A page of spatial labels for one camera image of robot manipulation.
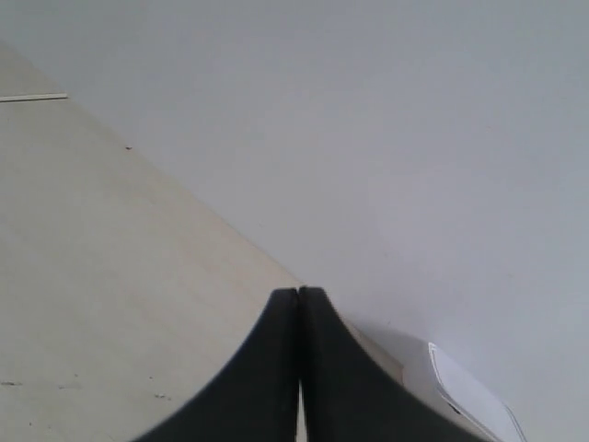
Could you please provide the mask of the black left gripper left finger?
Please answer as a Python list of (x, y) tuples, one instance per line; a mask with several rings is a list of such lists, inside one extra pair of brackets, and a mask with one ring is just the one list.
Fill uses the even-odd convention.
[(294, 441), (297, 435), (298, 295), (271, 292), (247, 339), (179, 410), (139, 441)]

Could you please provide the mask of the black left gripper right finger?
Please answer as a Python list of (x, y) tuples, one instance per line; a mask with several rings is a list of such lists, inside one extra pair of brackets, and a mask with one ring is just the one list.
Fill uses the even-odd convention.
[(479, 441), (406, 391), (356, 341), (327, 293), (298, 290), (309, 441)]

